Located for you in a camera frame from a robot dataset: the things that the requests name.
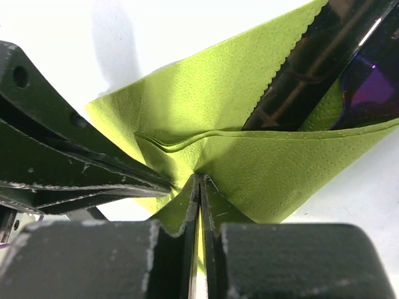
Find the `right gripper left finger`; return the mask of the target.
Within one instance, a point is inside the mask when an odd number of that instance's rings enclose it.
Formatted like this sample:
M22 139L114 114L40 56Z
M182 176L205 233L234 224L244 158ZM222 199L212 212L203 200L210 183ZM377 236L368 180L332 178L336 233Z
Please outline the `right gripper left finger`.
M145 221L25 226L1 264L2 298L194 298L200 184Z

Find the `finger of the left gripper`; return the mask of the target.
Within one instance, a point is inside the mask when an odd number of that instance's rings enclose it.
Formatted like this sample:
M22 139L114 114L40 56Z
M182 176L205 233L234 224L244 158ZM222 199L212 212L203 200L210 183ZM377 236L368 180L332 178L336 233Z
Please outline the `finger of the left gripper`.
M171 184L150 168L132 168L49 145L1 122L1 204L38 214L64 214L126 197L165 196Z
M168 178L131 158L73 109L16 44L1 41L1 120L36 141L162 187Z

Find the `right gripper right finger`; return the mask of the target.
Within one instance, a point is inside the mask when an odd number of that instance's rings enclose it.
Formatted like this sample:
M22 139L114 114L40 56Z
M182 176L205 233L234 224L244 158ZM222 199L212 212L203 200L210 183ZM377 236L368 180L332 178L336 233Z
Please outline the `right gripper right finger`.
M258 224L199 176L210 298L394 298L369 236L339 223Z

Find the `green paper napkin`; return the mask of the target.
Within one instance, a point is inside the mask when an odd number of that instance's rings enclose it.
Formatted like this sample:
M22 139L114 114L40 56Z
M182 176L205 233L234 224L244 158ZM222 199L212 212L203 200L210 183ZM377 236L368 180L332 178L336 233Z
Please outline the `green paper napkin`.
M308 200L398 128L398 120L332 131L334 84L298 132L243 131L261 93L320 12L311 1L165 67L86 107L130 156L170 177L176 196L207 174L252 220L310 218Z

